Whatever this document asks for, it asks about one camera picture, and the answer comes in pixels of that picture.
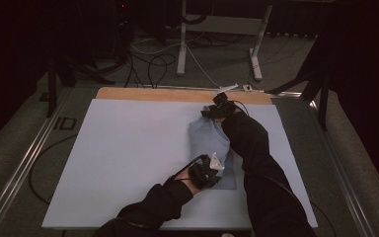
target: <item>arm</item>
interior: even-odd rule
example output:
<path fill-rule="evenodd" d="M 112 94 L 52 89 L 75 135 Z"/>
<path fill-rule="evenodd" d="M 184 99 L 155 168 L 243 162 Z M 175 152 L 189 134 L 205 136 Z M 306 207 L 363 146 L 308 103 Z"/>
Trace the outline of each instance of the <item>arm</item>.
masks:
<path fill-rule="evenodd" d="M 188 177 L 188 170 L 185 170 L 172 183 L 153 186 L 143 201 L 123 208 L 94 236 L 155 236 L 164 221 L 180 218 L 181 207 L 199 192 L 190 180 L 185 180 Z"/>
<path fill-rule="evenodd" d="M 256 235 L 315 236 L 303 207 L 290 195 L 284 172 L 269 154 L 264 127 L 239 110 L 219 121 L 231 148 L 243 158 L 248 213 Z"/>

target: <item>white board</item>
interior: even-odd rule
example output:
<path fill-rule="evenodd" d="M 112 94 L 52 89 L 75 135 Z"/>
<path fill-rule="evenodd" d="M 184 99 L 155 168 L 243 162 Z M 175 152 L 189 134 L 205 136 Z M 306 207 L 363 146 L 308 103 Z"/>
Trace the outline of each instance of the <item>white board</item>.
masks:
<path fill-rule="evenodd" d="M 190 157 L 188 126 L 205 104 L 95 99 L 61 175 L 42 227 L 98 228 L 155 184 L 183 168 Z M 273 105 L 245 105 L 268 131 L 270 153 L 284 170 L 317 227 L 282 123 Z M 163 229 L 250 228 L 242 160 L 234 158 L 237 190 L 208 190 L 183 207 Z"/>

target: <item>dark curtain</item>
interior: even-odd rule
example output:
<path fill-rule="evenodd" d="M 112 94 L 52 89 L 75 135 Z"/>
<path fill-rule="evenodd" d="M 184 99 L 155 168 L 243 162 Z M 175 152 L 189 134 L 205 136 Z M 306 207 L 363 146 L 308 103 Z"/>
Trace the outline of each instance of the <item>dark curtain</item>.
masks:
<path fill-rule="evenodd" d="M 34 92 L 37 79 L 45 72 L 42 47 L 34 31 L 47 4 L 0 1 L 0 129 Z"/>
<path fill-rule="evenodd" d="M 379 173 L 379 1 L 331 7 L 299 75 L 311 71 L 331 75 L 331 90 Z"/>

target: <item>black cable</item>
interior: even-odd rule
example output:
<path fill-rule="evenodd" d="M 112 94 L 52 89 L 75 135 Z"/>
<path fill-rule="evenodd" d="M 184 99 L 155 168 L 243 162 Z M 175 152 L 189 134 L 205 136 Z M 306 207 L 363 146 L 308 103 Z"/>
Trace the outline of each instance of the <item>black cable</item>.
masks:
<path fill-rule="evenodd" d="M 29 186 L 30 186 L 30 189 L 31 189 L 31 191 L 33 192 L 33 194 L 34 194 L 38 199 L 40 199 L 41 201 L 43 201 L 43 202 L 46 203 L 46 204 L 50 204 L 50 202 L 49 202 L 46 198 L 42 197 L 42 196 L 36 191 L 36 189 L 34 188 L 34 185 L 33 185 L 33 170 L 34 170 L 34 167 L 36 166 L 36 163 L 37 163 L 38 159 L 39 159 L 39 158 L 40 158 L 45 152 L 47 152 L 49 149 L 53 148 L 54 146 L 56 146 L 56 145 L 58 145 L 58 144 L 60 144 L 60 143 L 62 143 L 62 142 L 64 142 L 64 141 L 66 141 L 66 140 L 69 140 L 69 139 L 71 139 L 71 138 L 73 138 L 73 137 L 75 137 L 75 136 L 77 136 L 77 135 L 78 135 L 78 134 L 74 134 L 74 135 L 68 136 L 68 137 L 63 138 L 63 139 L 57 141 L 56 143 L 53 143 L 52 145 L 48 146 L 47 148 L 45 148 L 44 150 L 42 150 L 42 152 L 36 157 L 35 161 L 33 162 L 33 165 L 32 165 L 32 167 L 31 167 L 31 169 L 30 169 L 30 172 L 29 172 Z"/>
<path fill-rule="evenodd" d="M 307 42 L 307 39 L 304 41 L 304 43 L 303 43 L 302 46 L 300 46 L 299 48 L 295 49 L 293 52 L 291 52 L 290 55 L 288 55 L 288 56 L 284 56 L 284 57 L 281 57 L 281 58 L 279 58 L 279 59 L 276 60 L 276 61 L 270 61 L 270 62 L 263 62 L 263 63 L 260 63 L 260 66 L 263 66 L 263 65 L 266 65 L 266 64 L 273 64 L 273 63 L 276 63 L 276 62 L 282 61 L 283 59 L 286 59 L 286 58 L 292 57 L 295 53 L 297 53 L 299 50 L 303 49 L 304 46 L 306 46 L 306 42 Z"/>
<path fill-rule="evenodd" d="M 197 19 L 194 19 L 194 20 L 188 20 L 185 17 L 181 17 L 181 21 L 187 25 L 197 25 L 205 21 L 205 19 L 207 19 L 207 14 L 202 14 Z"/>
<path fill-rule="evenodd" d="M 281 189 L 282 191 L 284 191 L 286 194 L 288 194 L 291 199 L 299 206 L 300 209 L 304 209 L 303 208 L 303 205 L 301 204 L 300 200 L 298 199 L 298 197 L 294 194 L 293 191 L 289 190 L 283 183 L 281 183 L 280 181 L 277 181 L 269 176 L 252 176 L 252 175 L 249 175 L 249 174 L 246 174 L 245 173 L 245 176 L 247 177 L 250 177 L 252 179 L 255 179 L 255 180 L 266 180 L 270 183 L 272 183 L 273 185 L 275 185 L 276 187 L 278 187 L 279 189 Z"/>
<path fill-rule="evenodd" d="M 331 220 L 327 217 L 327 215 L 314 202 L 312 202 L 310 200 L 310 203 L 312 203 L 312 205 L 315 206 L 323 214 L 323 216 L 326 218 L 326 220 L 328 220 L 328 223 L 331 226 L 332 231 L 334 232 L 334 237 L 337 237 L 337 231 L 335 230 L 335 227 L 332 224 Z"/>
<path fill-rule="evenodd" d="M 94 72 L 101 74 L 101 75 L 104 75 L 104 76 L 110 75 L 110 74 L 118 71 L 125 64 L 126 60 L 127 60 L 127 57 L 115 60 L 114 65 L 108 66 L 105 68 L 101 68 L 101 69 L 97 69 Z"/>
<path fill-rule="evenodd" d="M 189 42 L 196 45 L 196 46 L 193 46 L 191 48 L 211 47 L 211 46 L 220 47 L 220 46 L 227 46 L 227 45 L 230 45 L 232 43 L 236 43 L 245 37 L 245 36 L 239 36 L 239 35 L 237 35 L 237 36 L 238 37 L 233 39 L 233 40 L 225 40 L 225 39 L 219 39 L 217 37 L 214 37 L 212 34 L 205 33 L 205 34 L 202 34 L 200 37 L 196 37 L 193 40 L 190 40 Z M 198 39 L 205 39 L 205 40 L 207 40 L 207 42 L 198 42 L 197 41 Z M 217 43 L 214 43 L 213 40 L 224 41 L 225 43 L 217 44 Z"/>
<path fill-rule="evenodd" d="M 147 67 L 147 76 L 148 76 L 148 79 L 149 79 L 149 82 L 150 82 L 150 85 L 152 86 L 152 88 L 153 88 L 153 89 L 156 89 L 156 88 L 158 87 L 159 83 L 160 83 L 160 82 L 162 81 L 162 79 L 165 77 L 166 73 L 168 72 L 168 66 L 169 66 L 169 65 L 172 65 L 173 63 L 175 63 L 175 62 L 176 62 L 176 58 L 175 58 L 172 54 L 170 54 L 170 53 L 163 53 L 163 54 L 152 55 L 152 58 L 151 58 L 150 60 L 146 60 L 146 59 L 144 59 L 144 58 L 142 58 L 142 57 L 136 55 L 136 53 L 131 53 L 130 55 L 131 55 L 132 57 L 135 57 L 135 58 L 137 58 L 137 59 L 143 61 L 143 62 L 148 63 L 148 67 Z M 169 56 L 169 57 L 171 57 L 172 60 L 169 61 L 169 62 L 167 62 L 167 61 L 164 59 L 165 56 Z M 162 60 L 163 63 L 162 63 L 162 64 L 155 63 L 154 60 L 156 60 L 156 59 L 160 59 L 160 60 Z M 151 68 L 152 68 L 152 66 L 162 66 L 162 67 L 164 67 L 164 72 L 163 72 L 163 74 L 160 76 L 160 78 L 156 81 L 156 83 L 154 83 L 154 80 L 152 79 L 152 74 L 151 74 Z"/>
<path fill-rule="evenodd" d="M 182 171 L 184 171 L 186 168 L 189 168 L 193 163 L 195 163 L 195 162 L 196 162 L 197 160 L 199 160 L 199 159 L 200 159 L 200 156 L 193 158 L 193 159 L 192 159 L 187 165 L 184 166 L 183 169 L 181 169 L 180 171 L 178 171 L 177 173 L 175 173 L 175 175 L 169 177 L 169 179 L 167 180 L 166 183 L 168 183 L 168 182 L 173 182 L 173 181 L 175 180 L 175 178 L 177 178 L 177 176 L 178 176 Z"/>
<path fill-rule="evenodd" d="M 131 78 L 131 73 L 133 72 L 133 66 L 134 66 L 134 62 L 133 62 L 133 58 L 131 57 L 131 53 L 130 52 L 128 52 L 128 54 L 127 54 L 127 58 L 129 58 L 130 59 L 130 71 L 128 72 L 128 76 L 127 76 L 127 79 L 125 80 L 125 84 L 124 84 L 124 88 L 126 88 L 127 87 L 127 85 L 128 85 L 128 83 L 130 82 L 130 78 Z"/>
<path fill-rule="evenodd" d="M 145 88 L 143 82 L 141 82 L 140 77 L 137 74 L 136 69 L 132 68 L 132 71 L 134 73 L 134 83 L 136 84 L 136 88 L 138 88 L 139 83 L 141 87 Z"/>
<path fill-rule="evenodd" d="M 202 38 L 202 36 L 204 36 L 204 35 L 205 35 L 204 32 L 197 32 L 197 35 L 194 35 L 194 37 L 193 37 L 192 39 L 187 40 L 187 42 L 188 42 L 188 43 L 190 43 L 190 42 L 194 42 L 194 41 L 196 41 L 196 40 Z"/>
<path fill-rule="evenodd" d="M 279 48 L 279 50 L 277 50 L 275 53 L 273 53 L 271 56 L 267 57 L 266 59 L 264 59 L 262 62 L 260 62 L 260 65 L 262 65 L 263 63 L 266 63 L 270 58 L 276 56 L 277 54 L 279 54 L 283 48 L 285 48 L 287 45 L 288 45 L 288 42 L 290 41 L 290 39 L 287 39 L 284 43 L 284 45 L 282 47 Z"/>
<path fill-rule="evenodd" d="M 246 107 L 245 107 L 245 105 L 242 103 L 242 102 L 240 102 L 240 101 L 230 101 L 230 102 L 233 102 L 233 103 L 239 103 L 239 104 L 241 104 L 242 106 L 243 106 L 243 108 L 245 109 L 245 113 L 246 113 L 246 115 L 249 117 L 249 112 L 248 112 L 248 109 L 246 109 Z"/>

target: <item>hand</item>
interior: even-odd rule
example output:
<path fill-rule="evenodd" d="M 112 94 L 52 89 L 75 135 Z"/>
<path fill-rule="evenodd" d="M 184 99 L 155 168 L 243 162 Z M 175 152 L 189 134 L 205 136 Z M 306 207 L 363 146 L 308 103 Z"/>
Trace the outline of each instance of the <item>hand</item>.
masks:
<path fill-rule="evenodd" d="M 189 169 L 186 168 L 184 169 L 177 177 L 175 177 L 175 180 L 180 180 L 186 186 L 189 188 L 190 192 L 195 195 L 200 192 L 200 190 L 192 184 L 192 181 L 190 180 L 190 174 L 189 174 Z"/>

